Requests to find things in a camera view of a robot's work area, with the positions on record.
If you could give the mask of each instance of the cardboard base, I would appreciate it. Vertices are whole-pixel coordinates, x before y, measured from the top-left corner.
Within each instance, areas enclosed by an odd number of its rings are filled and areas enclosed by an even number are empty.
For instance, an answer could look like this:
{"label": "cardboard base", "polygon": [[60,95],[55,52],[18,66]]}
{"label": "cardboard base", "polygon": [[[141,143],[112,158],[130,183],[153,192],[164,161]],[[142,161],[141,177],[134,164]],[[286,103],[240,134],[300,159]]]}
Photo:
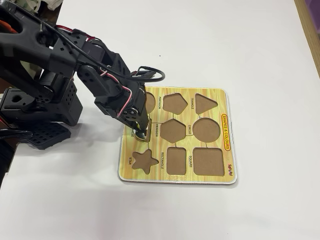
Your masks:
{"label": "cardboard base", "polygon": [[226,93],[217,88],[146,87],[149,142],[125,126],[123,181],[232,184],[237,179]]}

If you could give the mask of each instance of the screw hole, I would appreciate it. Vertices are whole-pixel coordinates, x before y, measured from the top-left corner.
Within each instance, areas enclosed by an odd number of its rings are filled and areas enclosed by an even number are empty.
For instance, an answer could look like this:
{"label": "screw hole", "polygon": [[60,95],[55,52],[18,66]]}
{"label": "screw hole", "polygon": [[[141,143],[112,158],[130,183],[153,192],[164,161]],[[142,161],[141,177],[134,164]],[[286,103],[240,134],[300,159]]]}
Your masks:
{"label": "screw hole", "polygon": [[22,98],[21,98],[20,95],[15,95],[15,96],[13,96],[13,98],[12,98],[12,102],[13,102],[13,103],[17,103],[17,102],[19,102],[21,99],[22,99]]}

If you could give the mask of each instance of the white table surface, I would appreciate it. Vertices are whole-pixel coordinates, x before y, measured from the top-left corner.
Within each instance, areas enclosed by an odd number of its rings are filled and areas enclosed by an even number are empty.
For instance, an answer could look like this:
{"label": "white table surface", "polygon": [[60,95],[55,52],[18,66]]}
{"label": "white table surface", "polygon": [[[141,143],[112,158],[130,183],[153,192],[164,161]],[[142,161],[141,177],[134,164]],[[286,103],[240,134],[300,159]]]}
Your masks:
{"label": "white table surface", "polygon": [[121,182],[122,125],[75,78],[79,124],[47,150],[18,146],[0,239],[320,239],[320,80],[293,0],[66,0],[58,23],[163,70],[154,86],[225,89],[238,180]]}

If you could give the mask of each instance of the wood grain pattern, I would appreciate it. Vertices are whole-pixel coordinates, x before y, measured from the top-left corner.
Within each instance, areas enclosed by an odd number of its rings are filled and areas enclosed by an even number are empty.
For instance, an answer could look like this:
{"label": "wood grain pattern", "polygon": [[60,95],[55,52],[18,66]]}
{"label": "wood grain pattern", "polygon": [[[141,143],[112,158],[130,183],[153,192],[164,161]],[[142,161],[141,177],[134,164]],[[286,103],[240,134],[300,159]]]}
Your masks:
{"label": "wood grain pattern", "polygon": [[[229,117],[227,108],[226,93],[218,88],[181,88],[181,87],[146,87],[146,91],[153,94],[156,104],[149,114],[152,119],[150,142],[140,142],[134,137],[132,129],[124,126],[120,160],[119,176],[124,181],[132,182],[167,182],[167,183],[199,183],[199,184],[232,184],[236,180],[235,160],[233,146],[231,150],[225,150],[222,115]],[[187,107],[180,115],[172,114],[163,110],[163,98],[166,95],[180,93],[187,102]],[[218,103],[214,107],[200,115],[196,114],[195,95],[201,94]],[[210,143],[199,141],[192,132],[193,124],[199,118],[210,118],[220,125],[219,138]],[[168,120],[176,119],[186,126],[186,137],[176,143],[170,143],[160,137],[161,124]],[[167,149],[169,147],[185,148],[186,150],[186,174],[170,175],[167,173]],[[196,175],[193,169],[194,148],[219,148],[223,153],[224,176],[203,176]],[[142,169],[132,169],[135,162],[133,152],[143,153],[147,149],[152,151],[152,157],[159,161],[159,164],[150,168],[150,174],[145,174]]]}
{"label": "wood grain pattern", "polygon": [[320,76],[320,40],[305,0],[294,0],[316,70]]}

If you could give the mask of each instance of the black robotic arm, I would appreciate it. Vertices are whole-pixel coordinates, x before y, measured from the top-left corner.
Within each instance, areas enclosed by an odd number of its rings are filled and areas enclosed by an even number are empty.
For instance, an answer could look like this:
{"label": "black robotic arm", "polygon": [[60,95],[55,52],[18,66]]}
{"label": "black robotic arm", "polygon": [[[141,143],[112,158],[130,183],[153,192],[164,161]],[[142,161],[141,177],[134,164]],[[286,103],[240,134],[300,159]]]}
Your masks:
{"label": "black robotic arm", "polygon": [[[32,78],[21,61],[43,69]],[[12,127],[29,123],[77,124],[82,105],[73,76],[92,92],[105,114],[135,131],[148,127],[145,82],[161,81],[162,71],[142,67],[131,73],[118,53],[77,29],[51,26],[8,0],[0,0],[0,78],[5,90],[0,118]],[[160,78],[153,78],[160,73]]]}

